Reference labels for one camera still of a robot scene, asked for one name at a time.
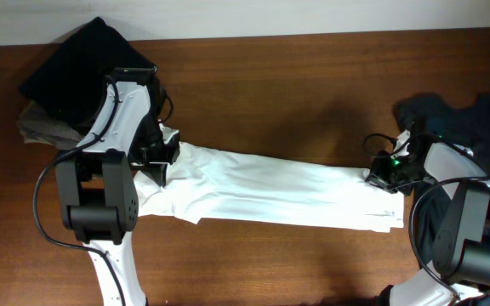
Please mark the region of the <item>white t-shirt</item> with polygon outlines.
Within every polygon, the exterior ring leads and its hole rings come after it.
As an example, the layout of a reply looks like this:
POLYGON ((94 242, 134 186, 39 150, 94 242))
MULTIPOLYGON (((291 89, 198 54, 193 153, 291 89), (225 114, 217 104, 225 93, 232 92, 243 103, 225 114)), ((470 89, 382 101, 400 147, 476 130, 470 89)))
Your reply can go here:
POLYGON ((390 232, 404 225, 404 197, 365 182, 363 169, 209 149, 186 142, 165 186, 139 172, 139 215, 193 224, 230 219, 390 232))

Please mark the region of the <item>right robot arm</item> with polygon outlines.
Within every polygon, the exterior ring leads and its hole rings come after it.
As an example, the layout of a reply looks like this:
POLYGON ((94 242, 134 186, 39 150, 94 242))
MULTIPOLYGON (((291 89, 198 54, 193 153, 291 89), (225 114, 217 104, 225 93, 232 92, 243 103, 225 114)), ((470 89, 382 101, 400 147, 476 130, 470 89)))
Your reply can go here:
POLYGON ((419 271, 387 286, 377 305, 457 305, 490 295, 490 171, 471 149, 439 133, 405 131, 389 138, 391 151, 372 155, 367 183, 391 194, 410 196, 417 183, 427 188, 412 205, 408 235, 419 255, 418 212, 427 195, 442 190, 449 198, 432 243, 429 261, 418 258, 419 271))

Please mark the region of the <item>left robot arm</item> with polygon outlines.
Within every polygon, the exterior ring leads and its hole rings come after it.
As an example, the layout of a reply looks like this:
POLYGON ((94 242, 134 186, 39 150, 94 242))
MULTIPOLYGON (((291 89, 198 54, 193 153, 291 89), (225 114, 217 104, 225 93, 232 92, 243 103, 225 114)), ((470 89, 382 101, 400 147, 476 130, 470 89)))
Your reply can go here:
POLYGON ((54 166, 61 217, 93 261, 103 303, 146 305, 132 247, 140 209, 134 172, 163 187, 179 156, 179 132, 159 116, 171 99, 155 68, 116 68, 104 80, 93 126, 54 166))

